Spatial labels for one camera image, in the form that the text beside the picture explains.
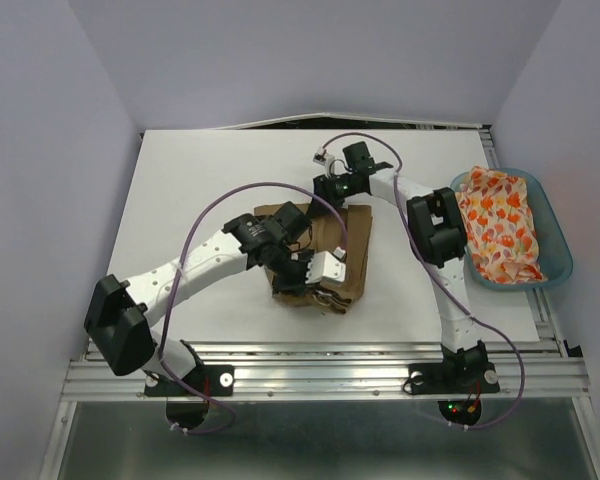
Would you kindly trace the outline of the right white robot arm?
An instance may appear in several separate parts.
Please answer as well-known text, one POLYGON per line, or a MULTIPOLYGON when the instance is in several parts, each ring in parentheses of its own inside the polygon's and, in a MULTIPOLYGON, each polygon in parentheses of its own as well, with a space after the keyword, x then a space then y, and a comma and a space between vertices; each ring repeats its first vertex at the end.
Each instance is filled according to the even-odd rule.
POLYGON ((324 173, 313 180, 314 194, 341 206, 352 196, 368 194, 395 206, 412 251, 431 280, 441 321, 443 363, 440 378, 452 390, 462 390, 488 363, 486 347, 469 311, 464 280, 467 233, 453 190, 434 189, 406 179, 403 163, 376 162, 364 142, 343 149, 344 171, 322 146, 313 161, 324 173))

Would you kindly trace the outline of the orange floral skirt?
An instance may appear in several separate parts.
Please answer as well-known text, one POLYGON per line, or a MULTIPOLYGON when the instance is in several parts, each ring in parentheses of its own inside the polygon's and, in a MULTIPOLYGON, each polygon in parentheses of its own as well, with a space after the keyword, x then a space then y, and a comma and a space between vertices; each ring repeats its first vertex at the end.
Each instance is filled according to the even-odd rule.
POLYGON ((524 178, 476 166, 461 181, 456 200, 480 277, 499 285, 547 279, 524 178))

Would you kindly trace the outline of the brown pleated skirt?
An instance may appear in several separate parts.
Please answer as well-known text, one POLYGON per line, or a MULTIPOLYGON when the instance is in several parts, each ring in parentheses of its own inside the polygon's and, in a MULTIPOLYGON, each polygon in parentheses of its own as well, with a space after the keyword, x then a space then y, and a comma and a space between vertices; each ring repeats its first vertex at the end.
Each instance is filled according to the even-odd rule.
POLYGON ((296 252, 302 249, 312 249, 315 252, 334 252, 337 247, 344 247, 346 251, 344 283, 335 285, 322 281, 303 296, 294 296, 276 291, 272 287, 274 274, 266 269, 265 275, 272 287, 272 297, 281 305, 292 308, 312 306, 322 312, 344 315, 362 298, 366 284, 373 223, 372 207, 370 205, 350 205, 346 208, 339 208, 338 212, 347 228, 347 241, 343 240, 338 220, 331 213, 326 213, 312 218, 312 228, 300 237, 291 250, 296 252))

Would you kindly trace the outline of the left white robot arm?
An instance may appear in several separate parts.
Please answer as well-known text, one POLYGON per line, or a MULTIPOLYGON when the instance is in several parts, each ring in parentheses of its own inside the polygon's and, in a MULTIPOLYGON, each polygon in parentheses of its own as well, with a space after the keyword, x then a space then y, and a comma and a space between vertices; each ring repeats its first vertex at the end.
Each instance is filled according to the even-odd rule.
POLYGON ((195 392, 202 382, 200 360, 181 342, 158 333, 168 313, 212 284, 253 267, 281 275, 294 293, 306 289, 309 255, 293 254, 291 247, 311 227, 293 203, 274 214, 243 214, 190 250, 141 275, 118 280, 110 274, 95 286, 84 328, 117 376, 137 370, 158 375, 179 393, 195 392))

